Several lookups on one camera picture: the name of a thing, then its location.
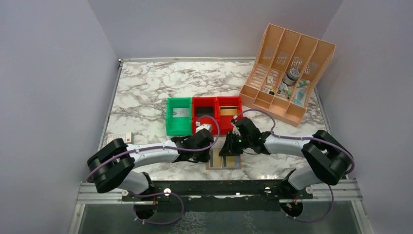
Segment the brown leather card holder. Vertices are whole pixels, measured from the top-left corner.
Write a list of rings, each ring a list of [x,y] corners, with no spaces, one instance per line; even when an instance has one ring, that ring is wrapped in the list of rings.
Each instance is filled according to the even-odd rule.
[[[219,148],[211,148],[210,159],[206,163],[206,170],[238,170],[241,169],[240,156],[219,156]]]

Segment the green plastic bin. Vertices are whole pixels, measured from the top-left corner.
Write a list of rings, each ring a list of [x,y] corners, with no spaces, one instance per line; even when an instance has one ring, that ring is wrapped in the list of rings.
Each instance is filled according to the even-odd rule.
[[[188,136],[192,134],[192,98],[169,97],[166,110],[167,136]]]

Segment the red double plastic bin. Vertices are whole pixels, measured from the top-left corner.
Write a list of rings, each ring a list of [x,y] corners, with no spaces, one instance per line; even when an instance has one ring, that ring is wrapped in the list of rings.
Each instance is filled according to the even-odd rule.
[[[192,132],[195,133],[195,122],[199,121],[200,117],[195,115],[196,107],[212,106],[214,108],[213,118],[218,122],[219,128],[213,120],[206,117],[200,120],[202,124],[208,123],[212,125],[212,134],[216,135],[220,132],[220,135],[226,135],[227,132],[232,131],[233,126],[231,125],[231,120],[234,116],[221,116],[220,106],[237,106],[238,114],[242,111],[242,101],[239,96],[218,96],[218,97],[193,97],[192,98]]]

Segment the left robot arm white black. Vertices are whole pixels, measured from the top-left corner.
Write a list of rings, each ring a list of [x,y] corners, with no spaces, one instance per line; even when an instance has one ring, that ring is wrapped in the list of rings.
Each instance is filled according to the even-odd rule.
[[[117,138],[88,159],[90,172],[86,180],[100,194],[119,188],[147,200],[156,188],[148,173],[135,172],[135,168],[156,163],[207,162],[209,150],[216,142],[217,138],[207,129],[147,145],[128,145]]]

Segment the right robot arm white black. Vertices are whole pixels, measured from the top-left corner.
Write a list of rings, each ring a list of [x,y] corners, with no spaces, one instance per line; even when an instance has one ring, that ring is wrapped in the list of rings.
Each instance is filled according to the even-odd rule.
[[[219,156],[239,156],[250,148],[257,154],[285,154],[306,159],[307,166],[289,172],[278,186],[286,198],[294,198],[313,184],[337,185],[355,167],[353,156],[325,130],[311,136],[281,136],[272,131],[261,132],[247,117],[231,123],[233,131],[226,134]]]

